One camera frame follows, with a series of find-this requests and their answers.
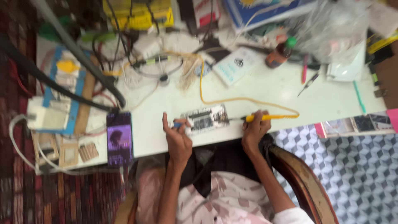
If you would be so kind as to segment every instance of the red patterned rug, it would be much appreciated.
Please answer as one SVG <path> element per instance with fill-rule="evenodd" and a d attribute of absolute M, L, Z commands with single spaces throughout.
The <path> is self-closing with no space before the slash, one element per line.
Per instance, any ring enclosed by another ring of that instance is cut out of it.
<path fill-rule="evenodd" d="M 21 18 L 9 15 L 0 10 L 0 33 L 8 34 L 12 43 L 34 61 L 35 33 Z M 127 170 L 125 183 L 118 173 L 36 176 L 15 152 L 8 135 L 10 120 L 26 113 L 28 96 L 18 86 L 9 59 L 1 51 L 0 71 L 0 224 L 112 223 L 129 190 Z M 16 75 L 34 92 L 34 82 L 23 69 L 18 68 Z M 22 153 L 34 163 L 33 144 L 24 123 L 16 126 L 14 136 Z"/>

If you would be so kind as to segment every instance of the circuit board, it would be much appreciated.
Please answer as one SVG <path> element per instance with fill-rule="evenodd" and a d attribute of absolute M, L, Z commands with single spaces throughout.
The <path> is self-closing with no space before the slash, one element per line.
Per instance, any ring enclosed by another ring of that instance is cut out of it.
<path fill-rule="evenodd" d="M 191 129 L 187 133 L 189 135 L 208 132 L 229 125 L 223 104 L 183 113 L 181 118 L 188 119 L 191 124 Z"/>

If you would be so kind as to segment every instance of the patterned floor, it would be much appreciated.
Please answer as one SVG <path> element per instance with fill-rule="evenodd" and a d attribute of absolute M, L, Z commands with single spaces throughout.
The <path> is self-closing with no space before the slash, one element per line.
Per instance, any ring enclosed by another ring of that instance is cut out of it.
<path fill-rule="evenodd" d="M 398 135 L 318 139 L 313 125 L 272 135 L 313 169 L 340 224 L 398 224 Z M 276 175 L 298 204 L 290 185 Z"/>

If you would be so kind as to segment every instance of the workbench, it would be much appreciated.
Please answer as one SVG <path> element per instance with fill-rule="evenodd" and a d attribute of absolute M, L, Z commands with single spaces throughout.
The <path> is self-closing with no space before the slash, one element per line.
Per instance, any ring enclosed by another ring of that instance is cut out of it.
<path fill-rule="evenodd" d="M 221 44 L 230 43 L 228 38 L 231 39 L 227 34 L 220 34 Z M 198 41 L 196 41 L 197 46 L 191 43 L 184 45 L 182 39 L 178 39 L 179 46 L 174 46 L 172 48 L 173 51 L 193 52 L 199 46 Z M 38 39 L 37 61 L 43 58 L 43 54 L 48 49 L 48 46 L 46 46 L 46 49 L 44 47 L 41 48 L 43 44 L 40 42 L 42 41 L 40 38 Z M 320 77 L 297 97 L 298 93 L 304 87 L 300 82 L 301 73 L 301 65 L 286 62 L 276 69 L 270 69 L 262 63 L 253 68 L 251 75 L 243 77 L 232 87 L 227 88 L 217 74 L 210 72 L 202 81 L 203 97 L 206 101 L 212 101 L 245 96 L 256 100 L 276 103 L 300 112 L 300 116 L 296 119 L 272 120 L 272 128 L 269 132 L 362 114 L 353 84 L 351 82 L 327 81 L 322 70 L 320 71 Z M 181 74 L 182 69 L 169 76 L 170 83 L 168 86 L 158 87 L 138 108 L 131 111 L 135 158 L 167 152 L 168 147 L 162 127 L 163 112 L 167 112 L 168 120 L 172 122 L 174 118 L 179 118 L 181 113 L 210 106 L 203 104 L 200 99 L 199 78 L 195 80 L 187 91 L 177 88 Z M 307 80 L 314 74 L 315 71 L 309 69 Z M 157 80 L 146 79 L 143 86 L 134 90 L 127 88 L 126 84 L 119 80 L 116 86 L 127 100 L 125 109 L 128 110 L 128 108 L 136 105 L 155 88 Z M 358 82 L 358 87 L 368 113 L 386 110 L 383 99 L 376 98 L 373 93 L 377 90 L 377 87 L 374 87 L 371 75 L 364 74 L 362 80 Z M 106 100 L 100 98 L 95 98 L 94 100 L 96 102 L 106 102 Z M 224 104 L 230 118 L 242 117 L 258 109 L 268 110 L 270 114 L 290 114 L 279 108 L 254 104 L 248 101 L 234 101 Z M 92 108 L 87 131 L 89 132 L 92 129 L 103 126 L 105 116 L 104 112 Z M 236 120 L 231 121 L 228 127 L 198 134 L 192 136 L 191 139 L 193 146 L 197 147 L 237 139 L 242 136 L 242 122 Z M 99 157 L 86 163 L 83 163 L 79 157 L 78 165 L 69 168 L 107 163 L 106 133 L 97 137 L 85 137 L 80 141 L 79 144 L 90 141 L 94 142 Z"/>

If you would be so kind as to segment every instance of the chair backrest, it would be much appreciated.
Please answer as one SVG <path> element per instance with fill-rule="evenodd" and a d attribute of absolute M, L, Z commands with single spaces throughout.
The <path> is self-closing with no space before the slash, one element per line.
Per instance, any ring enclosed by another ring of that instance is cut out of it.
<path fill-rule="evenodd" d="M 328 194 L 303 160 L 277 146 L 271 148 L 269 157 L 272 166 L 292 186 L 300 207 L 315 224 L 339 223 Z"/>

